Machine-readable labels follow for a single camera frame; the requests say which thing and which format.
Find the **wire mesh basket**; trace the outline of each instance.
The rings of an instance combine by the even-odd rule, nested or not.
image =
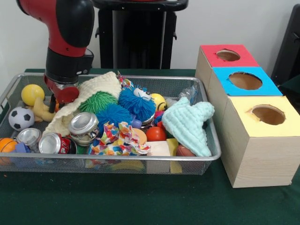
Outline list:
[[[82,83],[97,75],[79,76]],[[199,90],[195,102],[207,101],[203,84],[193,77],[126,76],[133,83],[146,87],[152,93],[178,100],[185,88],[196,86]],[[17,106],[25,106],[21,99],[22,89],[28,84],[37,84],[45,91],[46,100],[51,92],[43,80],[43,74],[24,73],[17,75],[0,97],[0,137],[15,138],[8,115]],[[45,130],[46,122],[33,127]],[[202,175],[211,162],[221,156],[221,149],[212,119],[205,128],[211,157],[149,157],[149,156],[100,156],[63,155],[37,153],[0,153],[0,171],[53,172],[53,173],[148,173],[148,174],[198,174]]]

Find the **red robot arm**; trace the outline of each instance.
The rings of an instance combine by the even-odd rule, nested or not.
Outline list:
[[[45,82],[60,103],[72,102],[80,74],[90,71],[93,54],[87,50],[94,26],[90,0],[16,0],[27,15],[49,29]]]

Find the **light blue towel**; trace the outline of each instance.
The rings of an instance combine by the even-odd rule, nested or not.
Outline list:
[[[209,102],[190,106],[189,100],[182,97],[165,111],[162,122],[166,130],[196,156],[209,157],[211,152],[207,147],[206,133],[202,126],[214,112],[215,108]]]

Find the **googly eyes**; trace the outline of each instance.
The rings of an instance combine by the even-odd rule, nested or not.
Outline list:
[[[150,101],[151,100],[151,94],[149,91],[143,91],[142,88],[136,88],[133,91],[133,94],[137,97],[143,98],[146,101]]]

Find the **white fabric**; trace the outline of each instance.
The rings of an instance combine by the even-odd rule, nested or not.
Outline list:
[[[81,103],[85,102],[99,91],[107,92],[119,99],[121,85],[115,73],[109,72],[82,83],[79,87],[78,98],[75,99],[74,102],[62,107],[56,113],[52,122],[48,125],[43,134],[55,132],[62,136],[69,135],[68,125],[74,118],[76,110]]]

